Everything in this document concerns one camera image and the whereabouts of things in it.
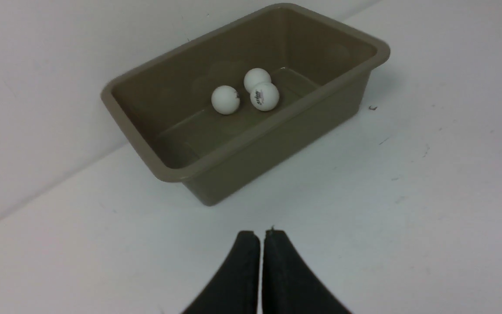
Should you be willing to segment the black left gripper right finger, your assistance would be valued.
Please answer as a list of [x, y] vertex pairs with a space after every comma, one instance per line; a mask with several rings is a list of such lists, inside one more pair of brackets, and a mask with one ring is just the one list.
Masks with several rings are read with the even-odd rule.
[[264, 314], [350, 314], [315, 276], [283, 230], [265, 232], [262, 270]]

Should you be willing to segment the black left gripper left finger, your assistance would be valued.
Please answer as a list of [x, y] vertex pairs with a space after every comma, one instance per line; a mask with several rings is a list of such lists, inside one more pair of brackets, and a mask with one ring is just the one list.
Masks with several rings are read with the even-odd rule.
[[255, 314], [258, 307], [261, 242], [240, 231], [213, 278], [184, 314]]

